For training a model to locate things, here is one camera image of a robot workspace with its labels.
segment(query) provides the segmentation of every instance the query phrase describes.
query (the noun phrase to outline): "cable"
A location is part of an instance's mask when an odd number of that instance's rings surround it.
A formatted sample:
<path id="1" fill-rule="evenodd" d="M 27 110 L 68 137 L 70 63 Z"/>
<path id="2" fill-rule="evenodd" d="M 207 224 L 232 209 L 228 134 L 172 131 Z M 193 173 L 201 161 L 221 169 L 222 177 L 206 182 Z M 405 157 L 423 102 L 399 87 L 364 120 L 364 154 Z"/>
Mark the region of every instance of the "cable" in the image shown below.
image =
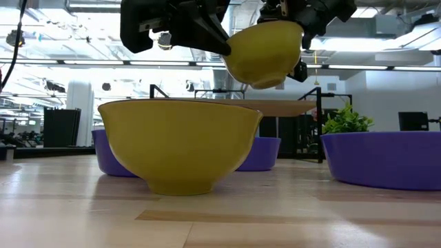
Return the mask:
<path id="1" fill-rule="evenodd" d="M 17 62 L 17 56 L 19 55 L 19 44 L 20 44 L 20 37 L 21 37 L 21 20 L 23 18 L 23 15 L 25 14 L 26 4 L 28 3 L 28 0 L 22 0 L 21 2 L 21 9 L 20 9 L 20 19 L 19 24 L 17 25 L 17 35 L 15 37 L 15 46 L 14 46 L 14 55 L 12 56 L 11 65 L 9 67 L 8 72 L 5 75 L 5 79 L 1 83 L 0 93 L 3 91 L 3 89 L 6 86 L 6 83 L 8 82 L 8 79 L 12 73 L 12 70 L 14 69 L 15 63 Z"/>

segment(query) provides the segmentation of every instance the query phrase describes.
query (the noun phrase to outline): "wooden table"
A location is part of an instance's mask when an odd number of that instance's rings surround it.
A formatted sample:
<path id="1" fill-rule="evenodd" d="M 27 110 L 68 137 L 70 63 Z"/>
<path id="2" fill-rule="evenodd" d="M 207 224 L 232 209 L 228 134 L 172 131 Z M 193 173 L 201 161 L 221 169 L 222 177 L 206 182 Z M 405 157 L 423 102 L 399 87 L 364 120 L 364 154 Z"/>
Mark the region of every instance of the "wooden table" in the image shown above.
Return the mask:
<path id="1" fill-rule="evenodd" d="M 95 156 L 0 164 L 2 247 L 439 247 L 440 202 L 441 192 L 348 185 L 326 164 L 291 160 L 180 197 L 103 175 Z"/>

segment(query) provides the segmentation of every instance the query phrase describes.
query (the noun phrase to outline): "shelf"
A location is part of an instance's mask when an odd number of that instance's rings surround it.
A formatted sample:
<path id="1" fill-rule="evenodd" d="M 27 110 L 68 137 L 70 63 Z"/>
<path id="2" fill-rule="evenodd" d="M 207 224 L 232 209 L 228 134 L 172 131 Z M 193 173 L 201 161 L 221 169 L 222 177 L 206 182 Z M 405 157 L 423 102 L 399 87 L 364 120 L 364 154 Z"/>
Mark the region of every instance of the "shelf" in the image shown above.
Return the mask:
<path id="1" fill-rule="evenodd" d="M 259 110 L 264 116 L 295 117 L 316 107 L 315 101 L 236 100 L 236 99 L 186 99 L 248 107 Z"/>

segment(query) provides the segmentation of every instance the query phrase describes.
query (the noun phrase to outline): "yellow bowl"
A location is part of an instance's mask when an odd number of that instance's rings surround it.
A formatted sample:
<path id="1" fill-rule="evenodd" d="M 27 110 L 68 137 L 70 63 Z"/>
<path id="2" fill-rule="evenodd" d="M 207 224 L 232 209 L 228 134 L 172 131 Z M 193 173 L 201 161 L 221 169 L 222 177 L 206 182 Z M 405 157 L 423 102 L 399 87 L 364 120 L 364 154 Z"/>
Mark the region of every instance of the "yellow bowl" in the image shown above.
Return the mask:
<path id="1" fill-rule="evenodd" d="M 270 21 L 246 28 L 227 40 L 223 57 L 229 73 L 255 89 L 281 84 L 300 59 L 303 29 L 292 21 Z"/>
<path id="2" fill-rule="evenodd" d="M 263 116 L 233 105 L 149 99 L 98 111 L 116 159 L 165 195 L 210 192 L 246 159 Z"/>

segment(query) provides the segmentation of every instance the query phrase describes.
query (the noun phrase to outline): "black cabinet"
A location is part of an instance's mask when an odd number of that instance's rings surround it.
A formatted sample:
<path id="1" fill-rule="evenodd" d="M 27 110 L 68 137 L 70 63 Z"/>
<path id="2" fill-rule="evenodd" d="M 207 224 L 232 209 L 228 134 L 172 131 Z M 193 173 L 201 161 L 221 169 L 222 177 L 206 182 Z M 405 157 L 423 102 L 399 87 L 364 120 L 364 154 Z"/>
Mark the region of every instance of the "black cabinet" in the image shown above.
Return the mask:
<path id="1" fill-rule="evenodd" d="M 76 145 L 81 110 L 44 110 L 44 147 Z"/>

